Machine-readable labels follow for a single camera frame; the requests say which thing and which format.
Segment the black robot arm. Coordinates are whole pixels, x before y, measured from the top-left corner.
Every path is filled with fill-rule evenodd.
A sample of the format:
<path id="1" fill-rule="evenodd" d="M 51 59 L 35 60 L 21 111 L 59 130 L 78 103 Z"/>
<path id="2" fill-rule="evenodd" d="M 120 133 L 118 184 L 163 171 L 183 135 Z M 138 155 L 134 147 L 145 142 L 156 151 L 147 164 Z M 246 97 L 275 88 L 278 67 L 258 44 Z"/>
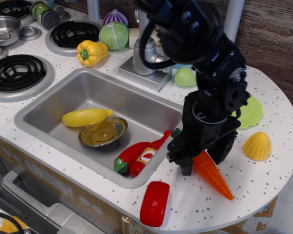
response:
<path id="1" fill-rule="evenodd" d="M 193 158 L 207 150 L 219 164 L 230 152 L 247 105 L 245 58 L 228 39 L 217 9 L 198 0 L 136 0 L 149 23 L 139 56 L 153 70 L 190 64 L 198 90 L 185 97 L 180 134 L 168 145 L 167 158 L 184 176 Z"/>

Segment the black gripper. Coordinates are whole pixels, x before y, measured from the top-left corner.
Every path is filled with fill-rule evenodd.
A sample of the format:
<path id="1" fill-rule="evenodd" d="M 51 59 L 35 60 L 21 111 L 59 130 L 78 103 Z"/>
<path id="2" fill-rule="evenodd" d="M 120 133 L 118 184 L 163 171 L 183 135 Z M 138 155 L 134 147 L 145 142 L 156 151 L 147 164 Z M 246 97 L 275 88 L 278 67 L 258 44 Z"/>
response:
<path id="1" fill-rule="evenodd" d="M 167 146 L 169 162 L 177 163 L 183 176 L 191 175 L 192 159 L 204 150 L 207 150 L 216 165 L 223 162 L 232 149 L 237 136 L 236 129 L 240 126 L 240 121 L 232 116 L 221 123 L 199 120 L 193 113 L 198 94 L 195 91 L 185 97 L 183 129 Z"/>

